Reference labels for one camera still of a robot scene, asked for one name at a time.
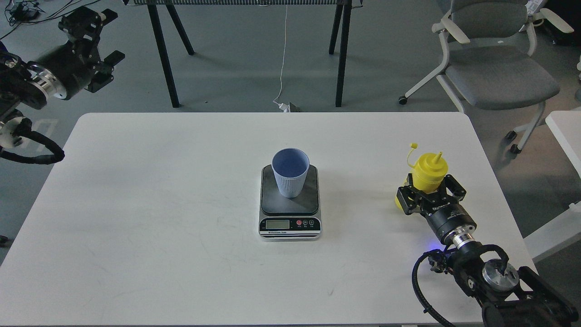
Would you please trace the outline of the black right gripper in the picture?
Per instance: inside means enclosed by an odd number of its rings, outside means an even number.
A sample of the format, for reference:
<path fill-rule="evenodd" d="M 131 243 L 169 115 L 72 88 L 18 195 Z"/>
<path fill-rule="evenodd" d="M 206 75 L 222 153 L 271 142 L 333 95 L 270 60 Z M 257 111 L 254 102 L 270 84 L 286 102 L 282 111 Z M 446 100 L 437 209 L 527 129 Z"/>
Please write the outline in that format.
<path fill-rule="evenodd" d="M 438 187 L 441 199 L 424 199 L 425 193 L 414 186 L 413 175 L 409 173 L 404 186 L 398 188 L 396 202 L 405 215 L 420 213 L 428 222 L 441 244 L 450 246 L 457 230 L 475 230 L 477 224 L 458 202 L 466 195 L 466 190 L 451 175 L 447 174 Z"/>

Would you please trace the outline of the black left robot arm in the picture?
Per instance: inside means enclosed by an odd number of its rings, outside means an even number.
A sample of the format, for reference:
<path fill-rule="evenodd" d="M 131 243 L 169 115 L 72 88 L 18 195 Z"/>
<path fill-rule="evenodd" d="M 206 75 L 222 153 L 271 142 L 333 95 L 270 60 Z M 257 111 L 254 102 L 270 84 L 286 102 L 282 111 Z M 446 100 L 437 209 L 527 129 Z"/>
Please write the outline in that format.
<path fill-rule="evenodd" d="M 86 6 L 61 18 L 58 25 L 67 42 L 37 60 L 24 62 L 1 46 L 1 157 L 23 164 L 50 165 L 64 159 L 64 150 L 32 129 L 32 122 L 17 106 L 42 109 L 50 97 L 68 101 L 85 89 L 95 93 L 113 81 L 116 64 L 125 55 L 115 50 L 101 58 L 98 50 L 103 27 L 118 18 L 105 9 Z"/>

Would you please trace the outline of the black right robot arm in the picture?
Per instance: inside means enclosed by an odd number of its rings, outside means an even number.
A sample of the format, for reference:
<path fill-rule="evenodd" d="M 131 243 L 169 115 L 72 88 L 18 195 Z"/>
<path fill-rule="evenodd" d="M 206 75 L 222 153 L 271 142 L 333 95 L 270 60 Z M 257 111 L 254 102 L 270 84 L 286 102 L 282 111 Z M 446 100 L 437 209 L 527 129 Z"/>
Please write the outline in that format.
<path fill-rule="evenodd" d="M 515 269 L 502 247 L 473 238 L 477 224 L 460 204 L 465 195 L 450 174 L 433 193 L 421 190 L 411 173 L 398 188 L 403 212 L 424 217 L 445 246 L 424 252 L 413 266 L 412 287 L 423 311 L 441 325 L 452 326 L 420 289 L 418 269 L 427 259 L 431 271 L 452 275 L 459 288 L 477 301 L 486 327 L 570 327 L 578 321 L 578 310 L 531 268 Z"/>

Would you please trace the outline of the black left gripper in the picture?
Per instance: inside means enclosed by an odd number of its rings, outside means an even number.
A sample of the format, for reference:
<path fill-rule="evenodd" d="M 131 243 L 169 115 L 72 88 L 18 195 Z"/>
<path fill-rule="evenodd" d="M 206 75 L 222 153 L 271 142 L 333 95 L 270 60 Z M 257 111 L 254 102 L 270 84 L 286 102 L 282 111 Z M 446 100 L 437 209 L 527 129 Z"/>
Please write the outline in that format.
<path fill-rule="evenodd" d="M 58 28 L 68 41 L 30 61 L 31 83 L 47 98 L 69 100 L 82 89 L 96 93 L 112 82 L 114 67 L 125 53 L 114 50 L 100 61 L 98 45 L 103 27 L 117 18 L 111 9 L 95 12 L 87 6 L 63 16 Z"/>

